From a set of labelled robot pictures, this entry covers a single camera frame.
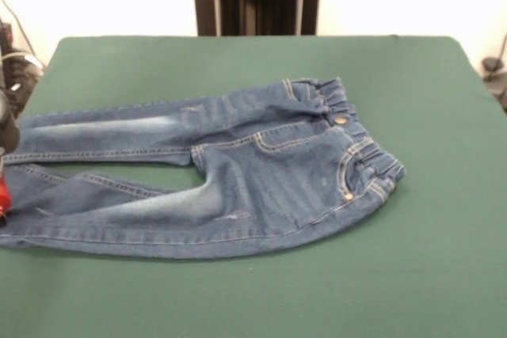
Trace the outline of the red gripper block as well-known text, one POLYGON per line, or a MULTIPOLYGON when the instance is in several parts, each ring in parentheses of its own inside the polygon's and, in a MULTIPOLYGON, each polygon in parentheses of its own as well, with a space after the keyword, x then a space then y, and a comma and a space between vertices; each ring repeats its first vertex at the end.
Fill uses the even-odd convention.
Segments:
POLYGON ((11 207, 11 197, 9 190, 6 186, 5 178, 2 177, 0 180, 0 216, 1 216, 1 228, 4 228, 8 224, 6 214, 11 207))

